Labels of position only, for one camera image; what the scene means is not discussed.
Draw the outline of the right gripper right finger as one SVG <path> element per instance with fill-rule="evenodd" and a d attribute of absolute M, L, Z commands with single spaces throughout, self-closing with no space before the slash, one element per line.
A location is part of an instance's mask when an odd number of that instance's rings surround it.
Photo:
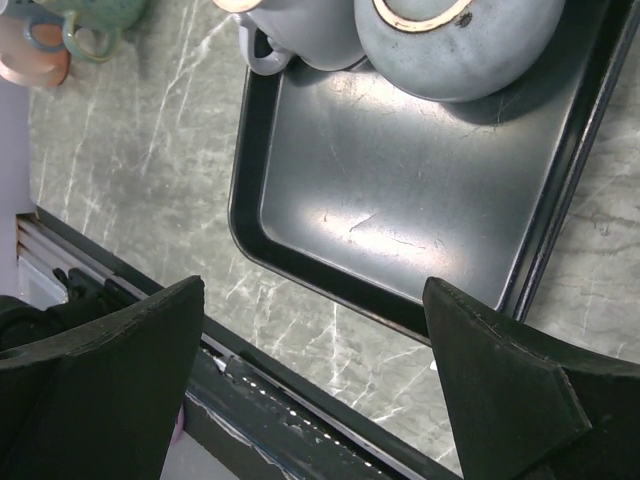
<path fill-rule="evenodd" d="M 423 305 L 467 479 L 636 479 L 639 366 L 571 345 L 441 278 Z"/>

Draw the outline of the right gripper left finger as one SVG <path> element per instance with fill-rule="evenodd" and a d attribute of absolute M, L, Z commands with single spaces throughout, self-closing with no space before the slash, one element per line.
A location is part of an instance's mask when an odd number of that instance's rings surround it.
<path fill-rule="evenodd" d="M 5 479 L 156 479 L 204 320 L 191 276 L 119 311 L 1 351 Z"/>

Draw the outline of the pink mug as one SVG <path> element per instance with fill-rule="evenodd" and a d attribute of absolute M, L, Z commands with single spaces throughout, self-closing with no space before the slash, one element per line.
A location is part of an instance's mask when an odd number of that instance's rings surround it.
<path fill-rule="evenodd" d="M 70 56 L 55 20 L 1 16 L 1 77 L 26 87 L 55 87 L 66 78 Z"/>

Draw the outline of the teal glazed mug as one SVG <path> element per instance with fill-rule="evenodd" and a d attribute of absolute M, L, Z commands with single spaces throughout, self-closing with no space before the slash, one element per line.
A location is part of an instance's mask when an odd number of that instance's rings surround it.
<path fill-rule="evenodd" d="M 115 55 L 123 32 L 140 19 L 148 4 L 144 0 L 36 0 L 35 3 L 63 19 L 62 40 L 72 56 L 97 64 Z M 78 27 L 103 34 L 104 49 L 100 53 L 85 50 L 75 38 Z"/>

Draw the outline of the pale grey mug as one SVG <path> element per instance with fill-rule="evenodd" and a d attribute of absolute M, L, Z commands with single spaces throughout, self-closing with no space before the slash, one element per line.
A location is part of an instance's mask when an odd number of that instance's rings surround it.
<path fill-rule="evenodd" d="M 238 25 L 239 48 L 250 70 L 275 75 L 295 56 L 325 72 L 365 58 L 354 3 L 346 0 L 215 0 Z"/>

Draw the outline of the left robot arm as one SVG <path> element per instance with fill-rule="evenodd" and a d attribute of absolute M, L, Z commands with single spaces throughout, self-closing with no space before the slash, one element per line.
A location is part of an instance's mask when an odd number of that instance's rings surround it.
<path fill-rule="evenodd" d="M 40 341 L 132 305 L 136 299 L 114 282 L 103 283 L 78 268 L 54 277 L 65 287 L 68 300 L 40 310 L 16 297 L 1 296 L 1 351 Z"/>

